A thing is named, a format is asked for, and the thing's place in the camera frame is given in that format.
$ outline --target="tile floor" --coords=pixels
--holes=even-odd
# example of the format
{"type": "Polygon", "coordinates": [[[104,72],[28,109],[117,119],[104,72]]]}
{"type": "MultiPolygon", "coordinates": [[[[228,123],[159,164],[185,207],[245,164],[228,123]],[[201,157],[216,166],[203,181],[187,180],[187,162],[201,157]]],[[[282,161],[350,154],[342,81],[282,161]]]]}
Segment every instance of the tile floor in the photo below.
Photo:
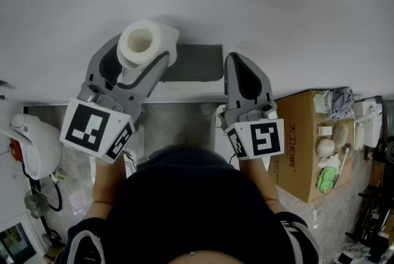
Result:
{"type": "MultiPolygon", "coordinates": [[[[162,104],[145,105],[142,125],[145,129],[145,154],[176,143],[194,143],[207,147],[209,140],[209,118],[216,109],[214,103],[207,104],[162,104]]],[[[60,128],[65,106],[34,106],[29,114],[60,128]]],[[[291,212],[301,216],[318,240],[325,258],[331,263],[337,249],[348,241],[345,232],[352,231],[361,204],[358,192],[365,189],[371,171],[371,161],[364,161],[357,154],[353,160],[352,183],[320,200],[314,206],[306,204],[293,195],[278,188],[281,202],[291,212]],[[314,219],[313,207],[323,207],[314,219]]],[[[50,210],[46,215],[48,225],[66,241],[67,229],[80,221],[92,202],[92,180],[89,157],[70,148],[62,148],[60,167],[67,173],[67,181],[60,184],[63,210],[50,210]]],[[[42,191],[56,197],[49,178],[42,182],[42,191]]]]}

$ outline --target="person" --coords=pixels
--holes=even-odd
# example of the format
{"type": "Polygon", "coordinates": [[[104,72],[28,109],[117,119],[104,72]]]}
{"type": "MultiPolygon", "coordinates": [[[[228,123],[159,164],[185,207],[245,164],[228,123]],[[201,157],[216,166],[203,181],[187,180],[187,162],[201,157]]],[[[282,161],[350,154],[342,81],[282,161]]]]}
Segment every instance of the person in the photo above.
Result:
{"type": "Polygon", "coordinates": [[[93,203],[58,263],[321,263],[307,224],[279,202],[261,159],[239,171],[197,146],[170,146],[126,179],[97,159],[93,203]]]}

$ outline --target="black shirt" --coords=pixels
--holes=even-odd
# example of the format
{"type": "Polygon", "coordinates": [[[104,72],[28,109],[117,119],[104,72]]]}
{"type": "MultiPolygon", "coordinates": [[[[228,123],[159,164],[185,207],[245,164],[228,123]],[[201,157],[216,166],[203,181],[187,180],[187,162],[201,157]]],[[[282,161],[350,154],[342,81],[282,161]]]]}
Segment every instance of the black shirt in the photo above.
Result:
{"type": "MultiPolygon", "coordinates": [[[[244,263],[295,263],[281,221],[306,226],[289,212],[275,215],[255,184],[218,155],[175,146],[156,153],[126,180],[107,220],[91,218],[70,228],[62,263],[82,230],[100,237],[106,263],[168,263],[198,250],[244,263]]],[[[310,242],[300,244],[312,254],[306,257],[303,250],[304,263],[316,262],[310,242]]],[[[75,262],[84,263],[92,247],[84,238],[75,262]]]]}

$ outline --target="toilet paper roll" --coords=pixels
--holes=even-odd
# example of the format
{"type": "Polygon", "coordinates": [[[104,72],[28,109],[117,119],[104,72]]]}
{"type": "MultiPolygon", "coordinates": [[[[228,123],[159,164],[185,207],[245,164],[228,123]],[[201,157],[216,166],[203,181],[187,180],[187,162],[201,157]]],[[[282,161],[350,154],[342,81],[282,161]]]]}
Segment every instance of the toilet paper roll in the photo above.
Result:
{"type": "Polygon", "coordinates": [[[143,70],[158,55],[170,53],[169,65],[177,59],[179,30],[158,22],[141,20],[129,25],[118,42],[118,60],[130,70],[143,70]]]}

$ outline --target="gray cloth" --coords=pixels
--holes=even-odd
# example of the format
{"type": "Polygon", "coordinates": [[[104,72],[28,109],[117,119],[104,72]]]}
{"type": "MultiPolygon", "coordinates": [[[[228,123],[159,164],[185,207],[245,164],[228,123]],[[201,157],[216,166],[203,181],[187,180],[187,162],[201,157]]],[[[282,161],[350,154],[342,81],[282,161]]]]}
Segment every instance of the gray cloth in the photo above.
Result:
{"type": "Polygon", "coordinates": [[[327,119],[345,119],[352,114],[352,105],[355,101],[350,87],[332,90],[331,112],[327,119]]]}

